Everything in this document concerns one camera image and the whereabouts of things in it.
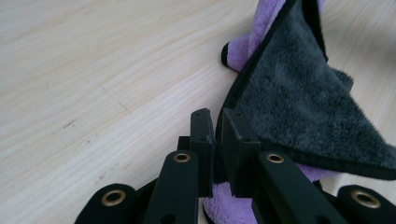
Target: hole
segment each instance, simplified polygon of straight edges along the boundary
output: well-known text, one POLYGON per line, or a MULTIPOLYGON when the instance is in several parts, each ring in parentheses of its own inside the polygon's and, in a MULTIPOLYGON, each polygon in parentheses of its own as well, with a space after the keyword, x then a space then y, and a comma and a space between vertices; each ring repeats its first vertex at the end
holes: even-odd
POLYGON ((285 159, 277 154, 268 154, 267 160, 273 163, 282 163, 285 159))
POLYGON ((119 203, 122 203, 126 197, 126 194, 123 190, 113 189, 108 191, 102 197, 102 204, 104 206, 115 206, 119 203))
POLYGON ((175 223, 176 217, 173 214, 165 214, 163 217, 161 217, 161 223, 162 224, 172 224, 175 223))
POLYGON ((315 221, 318 224, 332 224, 328 218, 322 216, 315 217, 315 221))
POLYGON ((189 161, 191 156, 186 153, 178 153, 175 155, 174 160, 177 162, 186 162, 189 161))
POLYGON ((376 197, 365 191, 355 189, 350 194, 357 203, 363 206, 369 208, 379 208, 381 206, 381 202, 376 197))

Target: light wood surface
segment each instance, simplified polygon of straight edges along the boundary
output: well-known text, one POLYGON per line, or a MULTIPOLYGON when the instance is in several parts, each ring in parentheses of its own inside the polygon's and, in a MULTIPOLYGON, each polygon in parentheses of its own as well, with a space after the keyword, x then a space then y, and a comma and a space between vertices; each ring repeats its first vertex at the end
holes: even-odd
MULTIPOLYGON (((100 188, 155 178, 190 113, 213 120, 236 77, 219 53, 257 2, 0 1, 0 223, 73 223, 100 188)), ((330 65, 396 145, 396 2, 327 1, 330 65)), ((395 181, 351 175, 396 203, 395 181)))

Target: gray microfiber towel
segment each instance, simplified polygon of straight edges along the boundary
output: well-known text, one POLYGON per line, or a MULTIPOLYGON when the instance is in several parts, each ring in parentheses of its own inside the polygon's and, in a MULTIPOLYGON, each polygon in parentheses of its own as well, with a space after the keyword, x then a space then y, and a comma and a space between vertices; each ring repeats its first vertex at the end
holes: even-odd
MULTIPOLYGON (((246 116, 263 149, 323 169, 394 180, 396 148, 384 142, 352 99, 352 79, 327 65, 319 22, 310 22, 306 12, 309 2, 285 4, 223 108, 246 116)), ((226 177, 217 166, 220 183, 226 177)))

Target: brass grommet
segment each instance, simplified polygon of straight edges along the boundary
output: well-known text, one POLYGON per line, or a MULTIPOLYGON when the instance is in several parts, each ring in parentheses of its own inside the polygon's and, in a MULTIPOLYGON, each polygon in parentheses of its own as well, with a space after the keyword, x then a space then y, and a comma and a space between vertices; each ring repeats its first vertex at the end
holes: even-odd
POLYGON ((177 153, 174 156, 174 160, 177 162, 186 162, 189 161, 191 159, 191 156, 187 153, 177 153))
POLYGON ((102 197, 102 204, 104 206, 114 206, 119 203, 122 203, 126 197, 126 194, 123 190, 120 189, 113 189, 111 191, 108 191, 105 195, 102 197))
POLYGON ((285 159, 283 159, 283 157, 275 154, 275 153, 271 153, 267 155, 267 160, 273 163, 282 163, 285 159))
POLYGON ((360 189, 352 190, 350 195, 352 196, 353 200, 363 206, 369 208, 379 208, 381 206, 381 202, 376 197, 360 189))

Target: wooden table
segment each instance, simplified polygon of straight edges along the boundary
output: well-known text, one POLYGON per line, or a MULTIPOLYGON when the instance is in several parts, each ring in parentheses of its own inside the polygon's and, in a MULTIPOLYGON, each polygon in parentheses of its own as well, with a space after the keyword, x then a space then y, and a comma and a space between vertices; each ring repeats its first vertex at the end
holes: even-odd
MULTIPOLYGON (((0 2, 0 223, 73 223, 101 187, 155 178, 190 113, 216 119, 236 77, 221 48, 257 2, 0 2)), ((396 3, 328 1, 330 65, 354 77, 367 118, 396 145, 396 3)), ((395 181, 352 175, 396 203, 395 181)))

